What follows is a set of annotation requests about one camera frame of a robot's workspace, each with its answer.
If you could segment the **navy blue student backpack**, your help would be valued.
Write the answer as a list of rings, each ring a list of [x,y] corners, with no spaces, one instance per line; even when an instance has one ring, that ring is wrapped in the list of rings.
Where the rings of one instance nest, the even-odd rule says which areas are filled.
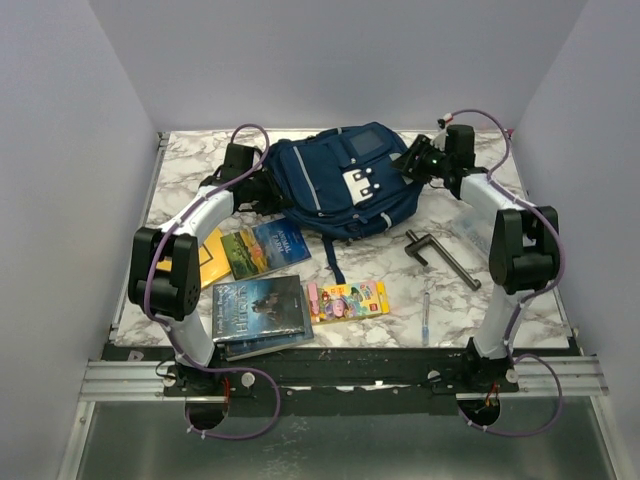
[[[281,139],[269,147],[263,166],[286,202],[281,212],[321,234],[337,283],[345,277],[334,241],[381,234],[416,213],[423,185],[392,167],[406,151],[401,137],[377,122]]]

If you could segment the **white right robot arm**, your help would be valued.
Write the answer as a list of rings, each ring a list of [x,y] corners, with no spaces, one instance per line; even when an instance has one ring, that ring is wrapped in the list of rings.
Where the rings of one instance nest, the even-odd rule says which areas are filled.
[[[441,180],[456,199],[493,223],[488,265],[494,288],[482,325],[471,339],[478,357],[459,370],[462,384],[480,392],[496,380],[489,360],[511,356],[521,315],[535,297],[554,288],[564,264],[557,211],[520,199],[475,159],[474,129],[453,125],[433,139],[418,135],[392,166],[422,184]]]

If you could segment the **clear blue pen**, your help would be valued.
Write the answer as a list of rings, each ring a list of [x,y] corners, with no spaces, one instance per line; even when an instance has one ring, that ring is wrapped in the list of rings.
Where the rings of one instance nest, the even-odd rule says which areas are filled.
[[[429,346],[429,315],[430,315],[430,294],[426,292],[423,296],[422,306],[422,321],[421,321],[421,334],[422,334],[422,346]]]

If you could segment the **pink eraser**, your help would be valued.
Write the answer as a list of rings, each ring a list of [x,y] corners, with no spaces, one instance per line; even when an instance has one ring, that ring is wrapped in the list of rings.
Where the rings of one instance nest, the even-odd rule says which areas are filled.
[[[320,301],[318,295],[318,287],[315,283],[307,284],[307,299],[311,320],[313,323],[318,323],[320,321]]]

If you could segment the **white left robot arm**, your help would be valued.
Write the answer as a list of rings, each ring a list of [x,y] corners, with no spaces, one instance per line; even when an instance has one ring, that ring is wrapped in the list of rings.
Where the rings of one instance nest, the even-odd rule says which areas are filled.
[[[210,362],[215,344],[197,312],[199,249],[233,215],[242,189],[257,176],[265,158],[266,153],[256,147],[229,144],[222,165],[178,214],[159,227],[139,228],[133,237],[128,299],[161,326],[176,360],[190,367],[188,384],[201,395],[220,387],[222,372]]]

